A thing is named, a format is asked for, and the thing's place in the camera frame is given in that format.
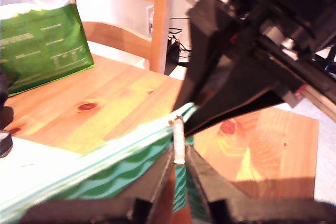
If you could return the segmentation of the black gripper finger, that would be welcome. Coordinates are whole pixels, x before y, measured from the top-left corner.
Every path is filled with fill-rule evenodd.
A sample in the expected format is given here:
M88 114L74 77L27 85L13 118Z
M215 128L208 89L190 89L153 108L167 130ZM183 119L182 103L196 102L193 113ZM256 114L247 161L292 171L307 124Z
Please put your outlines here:
M185 76L185 101L197 106L185 123L193 135L219 121L276 105L283 68L270 59L253 57L203 60L192 56Z
M175 191L173 147L158 159L137 180L115 196L127 204L115 223L171 223Z
M248 223L248 196L222 177L193 146L186 147L188 193L192 217L205 223Z
M213 119L236 107L234 46L238 22L221 1L199 1L188 12L192 52L174 112L184 119Z

